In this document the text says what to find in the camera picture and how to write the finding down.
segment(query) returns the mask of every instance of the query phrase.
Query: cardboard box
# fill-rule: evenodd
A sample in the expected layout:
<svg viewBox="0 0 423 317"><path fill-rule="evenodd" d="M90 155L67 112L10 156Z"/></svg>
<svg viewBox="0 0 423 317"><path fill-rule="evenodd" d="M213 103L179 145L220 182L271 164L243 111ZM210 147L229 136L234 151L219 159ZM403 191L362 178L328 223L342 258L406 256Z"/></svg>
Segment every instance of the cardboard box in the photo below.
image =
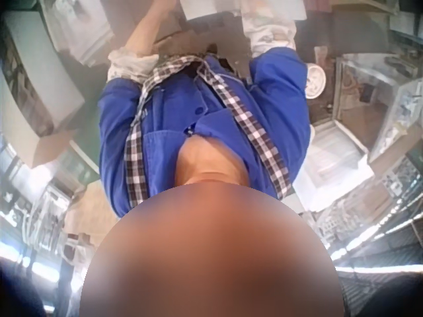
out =
<svg viewBox="0 0 423 317"><path fill-rule="evenodd" d="M17 106L3 72L0 72L0 113L5 139L29 168L55 160L69 146L76 132L62 131L39 137Z"/></svg>

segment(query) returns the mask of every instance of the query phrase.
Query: fluorescent light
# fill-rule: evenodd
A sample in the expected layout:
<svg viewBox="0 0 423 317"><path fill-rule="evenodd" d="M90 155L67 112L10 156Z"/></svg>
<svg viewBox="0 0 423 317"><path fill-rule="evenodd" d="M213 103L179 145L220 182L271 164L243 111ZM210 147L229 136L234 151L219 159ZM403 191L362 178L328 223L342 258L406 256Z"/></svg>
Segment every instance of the fluorescent light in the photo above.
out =
<svg viewBox="0 0 423 317"><path fill-rule="evenodd" d="M5 258L12 262L18 262L19 252L12 246L8 246L7 244L0 242L0 258ZM30 258L27 256L22 259L22 265L24 267L28 267L29 263ZM58 270L46 266L40 262L34 262L34 264L32 264L32 272L52 283L57 283L60 278Z"/></svg>
<svg viewBox="0 0 423 317"><path fill-rule="evenodd" d="M8 246L7 244L0 242L0 258L17 262L19 259L19 252L12 246Z"/></svg>
<svg viewBox="0 0 423 317"><path fill-rule="evenodd" d="M50 305L44 305L44 310L48 313L48 314L53 314L54 313L54 307L50 306Z"/></svg>
<svg viewBox="0 0 423 317"><path fill-rule="evenodd" d="M388 230L388 231L386 232L386 234L390 234L390 233L392 233L392 232L398 231L399 229L402 229L402 228L404 228L404 227L407 227L409 224L411 224L411 223L412 223L412 220L413 220L413 219L409 219L409 220L407 220L407 221L405 221L405 222L401 223L400 225L398 225L398 226L396 226L396 227L394 227L394 228L392 228L392 229Z"/></svg>
<svg viewBox="0 0 423 317"><path fill-rule="evenodd" d="M58 270L39 262L34 262L34 264L32 264L32 272L52 283L57 283L60 278L60 273Z"/></svg>
<svg viewBox="0 0 423 317"><path fill-rule="evenodd" d="M423 265L400 265L387 267L335 267L338 272L363 273L363 274L387 274L387 273L422 273Z"/></svg>
<svg viewBox="0 0 423 317"><path fill-rule="evenodd" d="M346 254L346 250L344 248L342 248L342 249L339 249L339 250L333 252L332 255L330 256L330 258L332 259L332 261L339 260L345 254Z"/></svg>
<svg viewBox="0 0 423 317"><path fill-rule="evenodd" d="M71 289L74 293L79 291L79 289L84 285L84 281L82 280L82 277L79 276L79 274L75 274L71 281Z"/></svg>
<svg viewBox="0 0 423 317"><path fill-rule="evenodd" d="M375 236L375 240L383 238L385 236L384 233L378 234L377 236Z"/></svg>
<svg viewBox="0 0 423 317"><path fill-rule="evenodd" d="M357 238L353 239L347 246L347 251L351 251L358 246L361 246L365 241L369 240L370 237L372 237L380 228L380 225L375 225L370 228L368 228L366 231L361 233Z"/></svg>

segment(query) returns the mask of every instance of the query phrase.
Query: blue jacket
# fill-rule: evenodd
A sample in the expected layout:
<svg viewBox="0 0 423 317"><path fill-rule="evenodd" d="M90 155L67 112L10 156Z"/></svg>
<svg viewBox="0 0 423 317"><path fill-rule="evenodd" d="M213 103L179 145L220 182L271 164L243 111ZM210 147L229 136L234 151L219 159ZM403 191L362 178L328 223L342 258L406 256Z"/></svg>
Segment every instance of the blue jacket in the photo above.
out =
<svg viewBox="0 0 423 317"><path fill-rule="evenodd" d="M307 67L296 52L274 48L250 63L252 85L246 86L213 57L207 62L268 132L292 181L303 164L310 140L305 99ZM104 89L100 107L100 176L119 217L130 211L124 149L140 98L138 84L114 79ZM176 160L187 139L185 131L213 137L245 163L251 188L277 197L270 177L245 134L212 90L199 77L181 72L156 87L142 115L143 157L150 197L174 186Z"/></svg>

